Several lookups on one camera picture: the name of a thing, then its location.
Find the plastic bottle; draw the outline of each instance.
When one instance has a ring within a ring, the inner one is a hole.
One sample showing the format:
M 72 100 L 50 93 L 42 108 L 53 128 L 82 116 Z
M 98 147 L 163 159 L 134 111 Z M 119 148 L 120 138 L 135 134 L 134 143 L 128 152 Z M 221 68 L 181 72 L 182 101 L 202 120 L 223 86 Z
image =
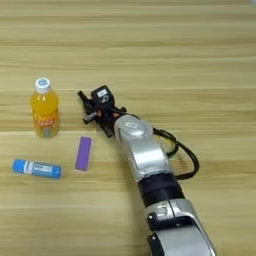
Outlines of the plastic bottle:
M 36 81 L 36 90 L 31 97 L 34 124 L 41 138 L 52 138 L 59 131 L 58 96 L 51 89 L 47 78 Z
M 53 179 L 59 179 L 62 170 L 62 168 L 57 165 L 30 162 L 22 159 L 16 159 L 12 169 L 17 173 L 32 174 Z

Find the blue glue stick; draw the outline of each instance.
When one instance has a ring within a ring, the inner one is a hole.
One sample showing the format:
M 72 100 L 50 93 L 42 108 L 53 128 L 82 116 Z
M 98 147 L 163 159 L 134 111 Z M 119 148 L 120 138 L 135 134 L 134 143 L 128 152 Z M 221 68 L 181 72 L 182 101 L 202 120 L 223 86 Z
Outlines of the blue glue stick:
M 22 174 L 32 174 L 53 179 L 59 179 L 61 177 L 60 166 L 30 162 L 21 159 L 16 159 L 13 162 L 12 169 L 14 172 Z

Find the silver robot arm segment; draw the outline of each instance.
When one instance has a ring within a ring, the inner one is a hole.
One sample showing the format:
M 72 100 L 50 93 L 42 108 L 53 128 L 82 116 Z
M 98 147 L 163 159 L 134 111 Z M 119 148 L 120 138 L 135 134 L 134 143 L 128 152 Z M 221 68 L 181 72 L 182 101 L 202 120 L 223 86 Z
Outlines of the silver robot arm segment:
M 153 127 L 124 115 L 114 125 L 118 142 L 128 155 L 153 234 L 152 256 L 216 256 L 192 204 L 185 199 L 169 159 L 155 139 Z

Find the orange liquid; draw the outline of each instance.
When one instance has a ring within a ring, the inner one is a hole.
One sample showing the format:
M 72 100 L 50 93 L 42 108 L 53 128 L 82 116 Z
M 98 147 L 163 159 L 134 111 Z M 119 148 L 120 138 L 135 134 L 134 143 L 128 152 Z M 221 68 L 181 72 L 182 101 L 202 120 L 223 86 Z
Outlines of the orange liquid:
M 46 94 L 35 91 L 31 97 L 35 129 L 41 138 L 52 138 L 59 132 L 58 103 L 53 90 Z

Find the orange juice bottle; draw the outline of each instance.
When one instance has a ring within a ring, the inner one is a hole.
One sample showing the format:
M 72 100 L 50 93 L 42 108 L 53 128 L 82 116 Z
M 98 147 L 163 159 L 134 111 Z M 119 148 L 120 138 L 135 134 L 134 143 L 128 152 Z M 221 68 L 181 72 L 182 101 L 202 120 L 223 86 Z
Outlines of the orange juice bottle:
M 51 89 L 47 78 L 36 81 L 36 90 L 31 97 L 34 124 L 41 138 L 52 138 L 59 131 L 58 96 Z

